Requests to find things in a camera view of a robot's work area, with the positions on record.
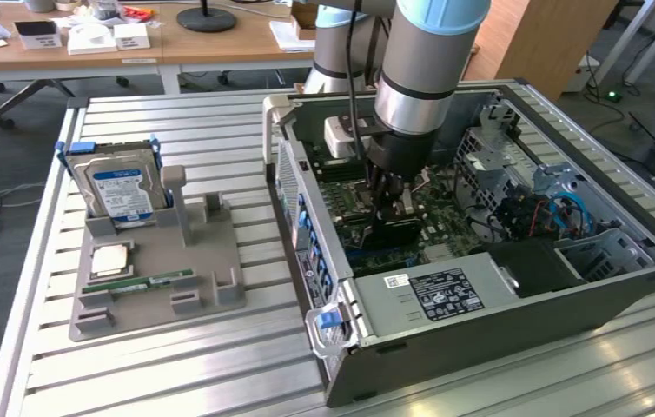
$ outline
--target hard drive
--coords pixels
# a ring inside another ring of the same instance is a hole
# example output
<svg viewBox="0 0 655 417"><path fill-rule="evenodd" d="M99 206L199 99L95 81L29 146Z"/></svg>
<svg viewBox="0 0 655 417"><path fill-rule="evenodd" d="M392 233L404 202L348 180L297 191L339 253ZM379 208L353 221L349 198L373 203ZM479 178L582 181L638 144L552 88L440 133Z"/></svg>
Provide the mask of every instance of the hard drive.
<svg viewBox="0 0 655 417"><path fill-rule="evenodd" d="M91 217L108 216L116 228L133 228L153 222L155 210L169 207L156 140L73 143L59 158L64 158Z"/></svg>

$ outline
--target desk lamp base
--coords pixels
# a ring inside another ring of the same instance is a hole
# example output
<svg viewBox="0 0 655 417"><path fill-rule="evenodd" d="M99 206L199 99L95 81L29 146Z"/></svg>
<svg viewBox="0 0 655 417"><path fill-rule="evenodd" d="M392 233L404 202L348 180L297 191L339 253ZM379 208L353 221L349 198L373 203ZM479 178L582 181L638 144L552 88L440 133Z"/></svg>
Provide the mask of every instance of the desk lamp base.
<svg viewBox="0 0 655 417"><path fill-rule="evenodd" d="M216 33L236 26L236 16L221 9L208 9L208 15L204 15L203 8L196 7L177 14L177 23L188 30Z"/></svg>

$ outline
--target red wire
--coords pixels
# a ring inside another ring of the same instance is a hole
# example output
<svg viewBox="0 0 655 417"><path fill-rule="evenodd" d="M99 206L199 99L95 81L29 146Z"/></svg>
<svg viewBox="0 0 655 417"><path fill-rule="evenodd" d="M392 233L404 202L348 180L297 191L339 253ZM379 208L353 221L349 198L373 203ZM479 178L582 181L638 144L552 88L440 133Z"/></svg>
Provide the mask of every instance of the red wire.
<svg viewBox="0 0 655 417"><path fill-rule="evenodd" d="M528 234L529 237L534 237L534 231L535 231L535 219L538 219L538 210L540 209L540 205L544 203L546 201L542 200L540 202L538 202L536 206L535 206L535 212L534 212L534 221L531 222L531 233Z"/></svg>

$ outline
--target metal workbench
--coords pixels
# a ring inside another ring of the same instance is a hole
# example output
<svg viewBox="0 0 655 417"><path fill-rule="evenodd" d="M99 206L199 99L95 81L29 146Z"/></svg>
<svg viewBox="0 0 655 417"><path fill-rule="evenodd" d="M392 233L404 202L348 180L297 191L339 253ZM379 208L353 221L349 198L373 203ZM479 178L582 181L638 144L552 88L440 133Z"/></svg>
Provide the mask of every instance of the metal workbench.
<svg viewBox="0 0 655 417"><path fill-rule="evenodd" d="M532 89L511 87L655 215L655 194L644 190L642 179ZM113 142L156 133L164 163L187 167L185 195L225 193L248 304L241 310L72 342L84 201L55 161L0 350L0 415L655 413L655 295L595 332L352 406L323 406L261 172L261 101L284 92L100 98L67 111L60 140ZM550 146L536 145L538 133L527 127L528 146Z"/></svg>

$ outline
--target power supply label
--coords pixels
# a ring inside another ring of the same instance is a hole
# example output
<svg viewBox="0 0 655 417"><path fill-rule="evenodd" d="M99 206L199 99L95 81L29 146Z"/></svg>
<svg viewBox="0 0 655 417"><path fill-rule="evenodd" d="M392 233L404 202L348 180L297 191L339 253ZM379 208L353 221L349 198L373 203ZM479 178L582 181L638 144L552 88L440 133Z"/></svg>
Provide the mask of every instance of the power supply label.
<svg viewBox="0 0 655 417"><path fill-rule="evenodd" d="M463 269L409 279L424 313L432 321L481 310L484 305Z"/></svg>
<svg viewBox="0 0 655 417"><path fill-rule="evenodd" d="M108 216L113 220L135 222L152 216L155 210L149 194L141 189L144 181L141 169L99 172L95 173L93 179Z"/></svg>

